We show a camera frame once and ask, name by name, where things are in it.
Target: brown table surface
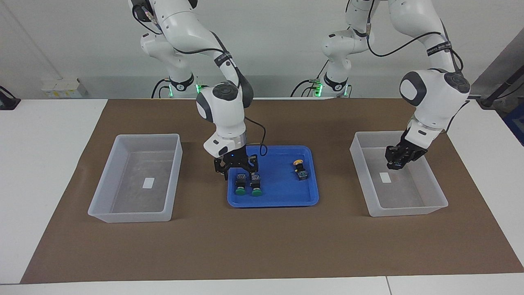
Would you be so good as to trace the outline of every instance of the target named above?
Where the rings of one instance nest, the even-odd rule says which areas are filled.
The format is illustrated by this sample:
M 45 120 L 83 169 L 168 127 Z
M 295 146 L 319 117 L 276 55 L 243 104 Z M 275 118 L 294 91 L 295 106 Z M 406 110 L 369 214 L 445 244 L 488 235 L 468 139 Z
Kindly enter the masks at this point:
M 110 100 L 21 282 L 523 272 L 445 134 L 426 158 L 449 206 L 369 216 L 348 148 L 357 131 L 403 130 L 413 111 L 397 99 L 255 101 L 246 115 L 267 127 L 267 144 L 311 149 L 320 201 L 236 209 L 202 147 L 214 125 L 194 101 Z M 259 141 L 259 127 L 248 123 L 248 132 Z M 153 133 L 182 138 L 173 219 L 107 224 L 88 216 L 115 137 Z

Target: white robotic arm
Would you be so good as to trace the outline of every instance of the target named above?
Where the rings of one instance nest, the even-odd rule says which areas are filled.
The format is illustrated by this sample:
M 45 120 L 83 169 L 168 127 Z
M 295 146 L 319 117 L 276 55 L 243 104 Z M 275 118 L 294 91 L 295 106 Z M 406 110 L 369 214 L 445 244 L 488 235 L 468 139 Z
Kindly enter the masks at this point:
M 213 58 L 227 81 L 204 87 L 196 94 L 199 114 L 216 125 L 216 132 L 204 143 L 215 157 L 215 169 L 224 174 L 231 167 L 258 172 L 256 156 L 246 154 L 244 109 L 253 100 L 253 89 L 217 35 L 207 30 L 193 13 L 196 0 L 128 0 L 139 22 L 152 22 L 161 33 L 145 34 L 145 53 L 162 61 L 177 94 L 196 94 L 194 75 L 185 55 L 204 54 Z
M 351 0 L 346 12 L 349 29 L 325 39 L 323 51 L 330 63 L 322 81 L 323 95 L 344 93 L 351 70 L 347 55 L 366 51 L 374 43 L 371 18 L 378 4 L 379 0 Z M 432 67 L 407 73 L 400 85 L 402 97 L 417 109 L 399 144 L 386 149 L 388 167 L 398 170 L 427 152 L 467 99 L 470 84 L 455 62 L 451 42 L 431 0 L 388 0 L 388 4 L 395 29 L 424 44 Z

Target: white wall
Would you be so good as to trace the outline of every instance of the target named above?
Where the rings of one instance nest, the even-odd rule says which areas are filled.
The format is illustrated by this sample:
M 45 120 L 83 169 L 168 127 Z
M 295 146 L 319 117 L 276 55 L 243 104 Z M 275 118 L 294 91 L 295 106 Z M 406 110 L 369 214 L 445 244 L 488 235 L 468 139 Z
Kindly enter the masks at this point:
M 92 97 L 147 97 L 154 83 L 166 76 L 163 66 L 140 49 L 145 30 L 133 20 L 126 0 L 1 1 L 59 74 L 79 77 Z M 522 0 L 433 2 L 471 82 L 524 27 Z M 346 28 L 345 4 L 345 0 L 200 0 L 195 11 L 232 52 L 256 96 L 278 97 L 288 96 L 297 82 L 317 75 L 325 62 L 322 36 Z M 391 27 L 386 3 L 377 11 L 374 30 L 377 52 L 409 40 Z M 24 48 L 9 26 L 0 23 L 0 36 L 0 84 L 23 98 L 41 98 L 38 78 L 49 69 L 34 57 L 34 50 Z M 364 52 L 351 60 L 355 97 L 398 97 L 402 76 L 429 66 L 421 44 L 388 58 Z M 222 80 L 206 57 L 191 56 L 190 61 L 207 84 Z

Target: plastic container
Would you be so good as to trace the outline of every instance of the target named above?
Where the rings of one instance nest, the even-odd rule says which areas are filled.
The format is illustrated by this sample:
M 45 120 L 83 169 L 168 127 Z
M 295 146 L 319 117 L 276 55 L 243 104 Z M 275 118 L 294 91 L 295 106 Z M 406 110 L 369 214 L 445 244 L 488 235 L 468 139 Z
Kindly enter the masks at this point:
M 259 207 L 307 207 L 319 201 L 315 168 L 311 150 L 303 145 L 269 146 L 266 156 L 260 156 L 259 146 L 248 146 L 248 155 L 258 155 L 258 174 L 261 178 L 262 196 L 251 196 L 252 188 L 246 186 L 246 194 L 235 194 L 238 173 L 247 173 L 241 168 L 229 171 L 227 201 L 236 208 Z M 293 162 L 304 160 L 308 179 L 300 181 Z
M 169 221 L 181 161 L 178 134 L 118 135 L 88 214 L 107 223 Z
M 402 133 L 357 132 L 351 145 L 367 209 L 373 217 L 422 215 L 448 205 L 424 156 L 398 171 L 387 168 L 386 147 L 397 144 Z

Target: white box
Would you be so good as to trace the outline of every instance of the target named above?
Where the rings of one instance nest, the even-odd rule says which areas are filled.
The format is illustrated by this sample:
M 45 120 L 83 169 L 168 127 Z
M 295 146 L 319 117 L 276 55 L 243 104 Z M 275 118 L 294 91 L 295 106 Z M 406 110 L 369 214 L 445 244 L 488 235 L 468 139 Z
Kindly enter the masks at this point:
M 107 223 L 169 221 L 181 161 L 178 134 L 117 136 L 88 214 Z
M 428 161 L 421 157 L 401 170 L 386 166 L 386 147 L 403 131 L 357 132 L 350 151 L 373 217 L 422 215 L 448 206 Z

